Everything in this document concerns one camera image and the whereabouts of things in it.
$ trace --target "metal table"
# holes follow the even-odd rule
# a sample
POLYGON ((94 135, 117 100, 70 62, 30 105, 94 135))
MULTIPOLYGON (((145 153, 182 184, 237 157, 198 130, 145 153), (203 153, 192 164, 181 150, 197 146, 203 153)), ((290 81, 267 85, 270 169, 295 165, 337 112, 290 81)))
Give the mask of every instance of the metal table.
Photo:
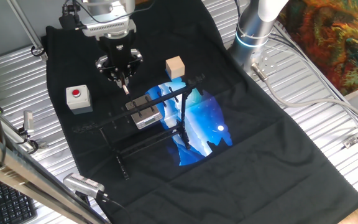
MULTIPOLYGON (((223 42, 229 46, 235 37, 237 23, 234 1, 203 2, 211 13, 223 42)), ((248 3, 246 0, 241 1, 241 7, 248 3)), ((316 68, 314 69, 317 72, 313 70, 311 65, 288 47, 272 41, 266 46, 269 46, 265 50, 268 55, 267 63, 276 66, 276 71, 269 73, 269 79, 275 91, 284 100, 294 103, 340 96, 324 75, 316 68)), ((264 83, 257 83, 270 94, 264 83)), ((0 57, 0 106, 5 110, 4 117, 17 128, 23 124, 24 110, 34 112, 35 134, 31 139, 46 141, 48 148, 40 149, 33 157, 57 179, 62 181, 69 173, 78 172, 49 99, 46 63, 41 58, 33 57, 30 47, 0 57)), ((332 103, 320 103, 304 108, 282 108, 358 191, 358 144, 349 149, 343 145, 345 139, 358 132, 358 123, 353 116, 342 106, 332 103)), ((99 214, 106 217, 92 198, 90 202, 99 214)), ((72 223, 41 203, 36 202, 35 207, 38 217, 29 223, 72 223)))

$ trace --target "colorful painting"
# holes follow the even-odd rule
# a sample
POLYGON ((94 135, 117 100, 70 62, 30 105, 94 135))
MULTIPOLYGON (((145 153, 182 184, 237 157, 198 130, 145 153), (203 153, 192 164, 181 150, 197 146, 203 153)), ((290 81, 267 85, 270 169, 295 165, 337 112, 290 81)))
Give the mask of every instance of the colorful painting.
POLYGON ((279 20, 343 95, 358 89, 358 0, 290 0, 279 20))
MULTIPOLYGON (((172 82, 151 88, 147 93, 154 100, 159 98, 158 92, 163 96, 170 93, 170 87, 176 91, 185 85, 181 78, 176 78, 172 82)), ((161 123, 165 129, 175 126, 177 120, 180 121, 181 95, 177 96, 177 99, 178 102, 174 98, 165 101, 167 107, 164 107, 163 103, 157 104, 163 116, 161 123)), ((179 166, 192 164, 210 155, 212 150, 208 143, 218 145, 223 139, 228 146, 232 145, 228 127, 224 124, 222 110, 215 98, 206 91, 201 95, 197 89, 194 89, 189 95, 186 101, 185 123, 191 149, 186 149, 179 135, 172 137, 180 156, 179 166)))

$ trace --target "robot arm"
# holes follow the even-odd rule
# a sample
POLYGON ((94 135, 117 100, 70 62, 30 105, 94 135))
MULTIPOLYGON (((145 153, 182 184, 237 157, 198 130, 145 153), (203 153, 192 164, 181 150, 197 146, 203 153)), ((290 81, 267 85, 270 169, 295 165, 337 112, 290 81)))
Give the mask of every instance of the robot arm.
POLYGON ((100 49, 106 53, 97 59, 96 68, 129 95, 129 78, 143 62, 140 52, 131 48, 136 26, 129 16, 134 12, 135 0, 82 0, 82 5, 73 0, 73 6, 63 6, 63 17, 65 7, 74 12, 76 29, 81 29, 85 36, 95 37, 100 49), (89 16, 80 21, 75 6, 82 7, 89 16))
POLYGON ((244 70, 253 73, 251 65, 262 60, 264 45, 274 22, 288 0, 250 0, 239 18, 236 38, 229 52, 244 70))

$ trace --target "keyboard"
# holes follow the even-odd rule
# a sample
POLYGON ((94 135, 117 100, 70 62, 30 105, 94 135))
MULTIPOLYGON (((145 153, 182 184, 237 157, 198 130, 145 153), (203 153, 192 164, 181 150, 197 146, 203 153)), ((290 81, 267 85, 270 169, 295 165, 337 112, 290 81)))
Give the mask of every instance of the keyboard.
POLYGON ((0 224, 21 224, 33 218, 32 199, 0 182, 0 224))

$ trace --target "red button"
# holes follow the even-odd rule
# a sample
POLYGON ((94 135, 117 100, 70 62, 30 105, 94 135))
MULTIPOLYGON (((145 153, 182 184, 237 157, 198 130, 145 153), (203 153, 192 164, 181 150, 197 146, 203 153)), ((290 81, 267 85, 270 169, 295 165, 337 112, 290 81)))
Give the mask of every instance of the red button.
POLYGON ((74 97, 79 97, 81 95, 79 90, 73 90, 72 94, 74 97))

